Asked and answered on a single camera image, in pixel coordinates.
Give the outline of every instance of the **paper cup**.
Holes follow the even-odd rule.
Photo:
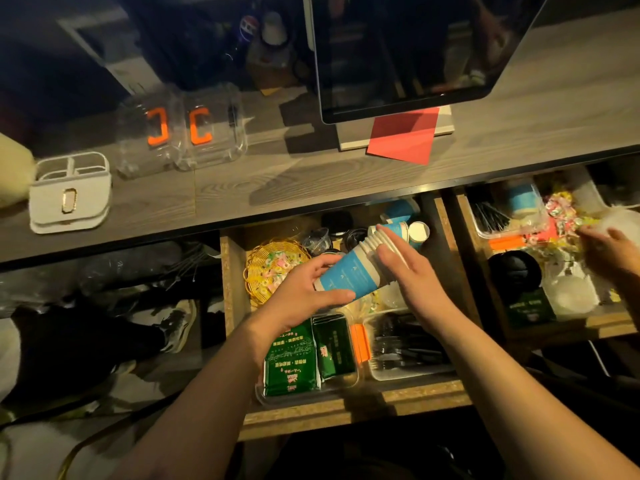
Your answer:
[[[402,258],[387,235],[375,231],[314,282],[316,291],[352,290],[359,299],[394,281],[393,275],[376,256],[380,244],[388,245]]]
[[[387,211],[380,215],[382,222],[395,224],[407,222],[411,217],[420,213],[418,202],[412,198],[400,199],[389,205]]]
[[[397,222],[395,224],[381,224],[381,226],[391,229],[391,232],[402,237],[405,241],[409,241],[409,226],[406,224],[406,222]],[[367,231],[367,235],[372,236],[375,231],[376,227],[370,226],[369,230]]]
[[[424,222],[416,221],[409,226],[409,244],[414,249],[420,249],[422,243],[428,238],[431,231]]]

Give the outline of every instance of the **wooden drawer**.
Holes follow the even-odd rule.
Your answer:
[[[437,193],[424,193],[416,197],[424,220],[431,228],[431,236],[423,246],[423,252],[430,259],[449,296],[471,320],[479,324],[479,315],[442,199]],[[379,215],[384,205],[359,205],[348,210],[353,215],[356,226],[364,227],[380,221]],[[243,278],[247,251],[268,239],[290,237],[309,226],[319,227],[320,215],[297,216],[221,231],[227,335],[251,313]],[[310,404],[266,407],[254,399],[250,412],[245,417],[240,439],[288,434],[357,420],[408,415],[470,404],[464,387],[454,373],[394,381],[375,381],[367,375],[361,374],[356,386],[338,394],[319,393],[315,402]]]
[[[495,317],[483,315],[484,323],[489,328],[487,320],[498,320],[509,351],[523,347],[537,349],[584,340],[604,339],[636,332],[631,317],[620,303],[597,306],[584,318],[533,325],[519,330],[513,329],[509,325],[506,309],[490,279],[487,259],[492,256],[493,251],[489,246],[489,241],[478,236],[476,232],[473,214],[464,188],[456,188],[454,193],[455,202],[459,206],[466,231],[473,244],[474,259],[482,270],[484,282],[496,310],[497,316]]]

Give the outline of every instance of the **wooden countertop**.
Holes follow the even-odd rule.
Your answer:
[[[25,205],[7,209],[0,214],[0,263],[31,266],[71,257],[61,251],[123,248],[640,151],[638,20],[640,9],[633,9],[533,29],[490,96],[452,106],[456,131],[436,138],[428,166],[338,152],[335,128],[320,122],[316,98],[304,88],[268,98],[246,93],[244,157],[195,172],[115,178],[109,216],[94,230],[36,235]],[[114,158],[115,139],[104,129],[110,118],[52,130],[36,152],[96,149]]]

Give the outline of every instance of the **shoe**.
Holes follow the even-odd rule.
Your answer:
[[[169,316],[157,325],[164,332],[166,345],[160,352],[166,354],[176,354],[182,350],[187,338],[189,330],[196,320],[196,303],[192,299],[183,299],[173,307]]]

